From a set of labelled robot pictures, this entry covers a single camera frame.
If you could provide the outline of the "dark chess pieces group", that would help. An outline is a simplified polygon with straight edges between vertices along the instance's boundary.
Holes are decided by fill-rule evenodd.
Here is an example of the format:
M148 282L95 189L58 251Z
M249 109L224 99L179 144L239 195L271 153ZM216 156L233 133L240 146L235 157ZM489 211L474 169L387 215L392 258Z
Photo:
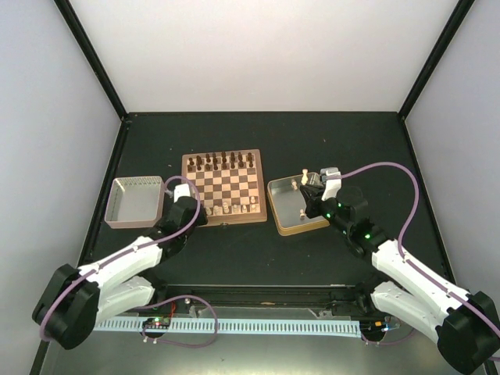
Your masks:
M256 174L260 163L259 150L222 151L191 153L182 156L186 173L230 171L243 174Z

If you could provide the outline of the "black frame post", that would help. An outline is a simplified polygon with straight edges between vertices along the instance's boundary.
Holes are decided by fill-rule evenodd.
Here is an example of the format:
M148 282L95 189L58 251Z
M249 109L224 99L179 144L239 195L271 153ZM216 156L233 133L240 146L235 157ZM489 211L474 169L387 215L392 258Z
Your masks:
M80 50L83 52L85 59L98 79L98 82L100 83L117 116L120 120L126 119L128 112L125 109L111 79L109 78L105 67L102 65L102 61L100 60L98 53L95 51L95 47L91 43L91 40L88 37L88 34L85 31L77 13L75 12L71 1L55 0L54 3L59 10L59 13L65 20L66 25L70 29L75 41L80 47Z
M469 11L473 7L475 0L459 0L457 1L451 15L446 21L441 33L439 34L433 48L430 51L422 69L417 75L409 93L407 94L405 101L403 102L400 110L398 111L398 117L401 120L406 120L411 113L413 107L417 103L420 95L422 94L424 88L426 87L428 81L432 77L432 74L436 70L439 62L444 56L451 44L454 36L458 32L459 28L463 24L464 19L468 15Z

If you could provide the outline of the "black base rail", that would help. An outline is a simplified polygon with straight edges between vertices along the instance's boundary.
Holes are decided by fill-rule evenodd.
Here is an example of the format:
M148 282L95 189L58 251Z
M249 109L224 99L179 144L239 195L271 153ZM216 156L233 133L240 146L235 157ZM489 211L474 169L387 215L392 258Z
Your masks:
M369 295L360 287L334 286L244 286L171 284L160 287L154 303L174 296L205 299L214 307L309 308L327 310L337 316L368 316L375 313Z

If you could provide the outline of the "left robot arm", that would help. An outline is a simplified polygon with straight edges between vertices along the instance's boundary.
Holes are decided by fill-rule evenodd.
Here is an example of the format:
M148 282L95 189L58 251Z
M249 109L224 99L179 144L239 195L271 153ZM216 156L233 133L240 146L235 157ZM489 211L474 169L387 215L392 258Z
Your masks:
M178 198L170 211L125 248L86 266L60 266L32 313L42 341L66 350L87 339L95 326L131 309L158 312L176 305L153 269L178 254L196 227L207 223L201 202Z

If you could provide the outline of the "gold metal tin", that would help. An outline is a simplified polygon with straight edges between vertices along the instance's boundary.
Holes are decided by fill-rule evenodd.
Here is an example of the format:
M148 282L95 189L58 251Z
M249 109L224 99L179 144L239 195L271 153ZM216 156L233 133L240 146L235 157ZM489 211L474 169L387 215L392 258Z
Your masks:
M305 211L305 200L299 190L302 174L272 180L267 184L267 194L277 231L281 236L291 236L328 227L323 217L300 219L299 211Z

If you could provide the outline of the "wooden chess board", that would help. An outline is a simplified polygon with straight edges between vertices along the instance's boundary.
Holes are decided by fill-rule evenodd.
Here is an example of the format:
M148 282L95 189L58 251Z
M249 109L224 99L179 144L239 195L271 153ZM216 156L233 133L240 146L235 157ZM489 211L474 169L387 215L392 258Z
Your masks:
M207 216L209 227L263 223L267 220L266 192L264 188L263 168L260 163L256 174L243 174L230 171L186 173L181 165L181 175L189 179L198 189L202 207L212 209ZM256 199L256 212L251 211L251 197ZM229 213L223 212L223 202L229 205ZM239 213L233 213L233 205L240 206ZM242 212L241 206L247 205L248 211Z

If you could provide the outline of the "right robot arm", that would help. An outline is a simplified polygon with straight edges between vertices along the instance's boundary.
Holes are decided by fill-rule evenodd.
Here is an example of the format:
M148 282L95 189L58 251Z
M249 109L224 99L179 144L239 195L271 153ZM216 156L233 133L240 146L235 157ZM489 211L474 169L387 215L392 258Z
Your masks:
M355 295L365 315L377 310L408 323L436 344L445 361L471 374L499 350L499 316L482 291L474 294L440 277L371 219L357 187L328 191L323 185L300 187L309 218L323 217L345 239L355 256L386 279Z

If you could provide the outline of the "small circuit board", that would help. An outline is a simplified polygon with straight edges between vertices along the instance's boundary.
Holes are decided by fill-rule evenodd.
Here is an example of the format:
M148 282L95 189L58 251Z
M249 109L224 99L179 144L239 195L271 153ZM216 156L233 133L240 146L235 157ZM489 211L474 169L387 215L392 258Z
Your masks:
M166 330L170 323L171 319L169 317L150 317L143 322L142 327L145 329Z

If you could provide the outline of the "black frame post right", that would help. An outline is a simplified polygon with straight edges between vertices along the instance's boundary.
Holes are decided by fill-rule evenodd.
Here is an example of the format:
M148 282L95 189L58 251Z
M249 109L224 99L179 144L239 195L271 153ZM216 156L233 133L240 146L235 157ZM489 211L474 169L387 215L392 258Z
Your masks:
M446 21L441 33L439 34L433 48L430 51L422 69L417 75L409 93L407 94L405 101L403 102L400 110L398 111L398 117L401 120L406 120L411 113L413 107L417 103L420 95L422 94L424 88L426 87L428 81L432 77L432 74L436 70L439 62L444 56L451 44L454 36L458 32L459 28L463 24L464 19L468 15L469 11L473 7L475 0L459 0L457 1L451 15Z

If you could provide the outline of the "black frame post left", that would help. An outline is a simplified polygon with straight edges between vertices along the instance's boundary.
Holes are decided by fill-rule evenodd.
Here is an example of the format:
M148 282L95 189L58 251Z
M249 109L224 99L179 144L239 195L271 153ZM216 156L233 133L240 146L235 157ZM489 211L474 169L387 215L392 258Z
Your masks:
M98 82L100 83L117 116L120 120L126 119L128 112L125 109L111 79L109 78L105 67L102 65L102 61L100 60L98 53L95 51L95 47L91 43L91 40L88 37L88 34L85 31L77 13L75 12L71 1L55 0L54 3L59 10L59 13L65 20L66 25L70 29L75 41L80 47L80 50L83 52L85 59L98 79Z

